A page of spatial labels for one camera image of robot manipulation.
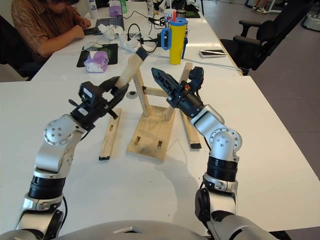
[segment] wooden block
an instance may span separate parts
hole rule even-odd
[[[159,89],[159,88],[143,86],[142,89],[143,89],[143,93],[144,94],[148,94],[148,95],[152,95],[152,96],[158,96],[158,97],[165,97],[165,98],[168,97],[167,93],[165,91],[163,91],[162,89]]]
[[[138,93],[138,96],[139,96],[139,100],[143,110],[143,115],[145,117],[148,117],[150,115],[150,105],[149,105],[147,95],[145,95],[143,91],[144,81],[142,79],[140,69],[138,69],[135,72],[135,75],[133,76],[133,82],[135,85],[136,92]]]
[[[130,56],[128,59],[128,65],[122,72],[118,81],[115,83],[115,86],[117,88],[122,88],[128,84],[143,63],[144,61],[136,53]]]
[[[113,117],[110,117],[99,155],[100,161],[109,160],[112,154],[112,149],[114,148],[114,143],[117,136],[119,120],[121,115],[121,108],[114,108],[113,111],[118,115],[118,118],[113,119]]]
[[[182,75],[180,77],[179,83],[181,83],[182,81],[187,81],[189,78],[189,73],[192,70],[193,64],[191,62],[186,62],[184,65],[184,69],[182,72]],[[172,113],[174,112],[174,109],[172,106],[169,106],[168,108],[168,112],[165,115],[165,120],[169,120],[171,118]]]
[[[165,120],[166,107],[150,105],[150,116],[141,116],[126,151],[149,159],[163,161],[175,115]]]
[[[182,111],[180,111],[180,113],[190,148],[201,149],[201,143],[197,130],[190,124],[190,118],[187,117]]]

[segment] dark hair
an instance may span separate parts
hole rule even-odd
[[[58,4],[58,3],[67,3],[69,5],[77,4],[79,0],[51,0],[52,3]]]

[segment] purple tissue box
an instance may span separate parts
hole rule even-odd
[[[121,6],[110,6],[109,7],[110,17],[117,17],[122,15]]]
[[[106,71],[108,63],[109,58],[106,51],[90,51],[84,66],[89,73],[103,73]]]

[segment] blue bottle cap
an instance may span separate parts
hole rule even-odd
[[[170,25],[180,27],[187,24],[187,20],[183,17],[176,17],[175,21],[170,21]]]

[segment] white bottle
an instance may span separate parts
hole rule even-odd
[[[154,0],[147,0],[148,4],[148,17],[153,18],[154,17]]]
[[[86,5],[88,7],[91,19],[98,19],[98,9],[96,5],[96,0],[86,0]]]

